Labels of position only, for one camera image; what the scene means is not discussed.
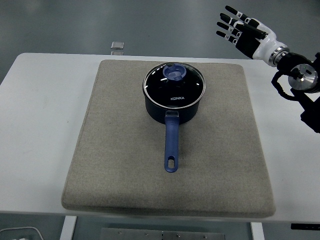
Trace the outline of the white and black hand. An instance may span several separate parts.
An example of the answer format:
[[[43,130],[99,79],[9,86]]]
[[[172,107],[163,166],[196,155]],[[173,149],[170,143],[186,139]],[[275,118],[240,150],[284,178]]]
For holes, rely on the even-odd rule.
[[[216,34],[232,43],[236,49],[253,60],[262,60],[270,66],[276,65],[276,57],[287,54],[289,48],[277,40],[276,34],[259,20],[227,5],[225,9],[232,14],[220,14]]]

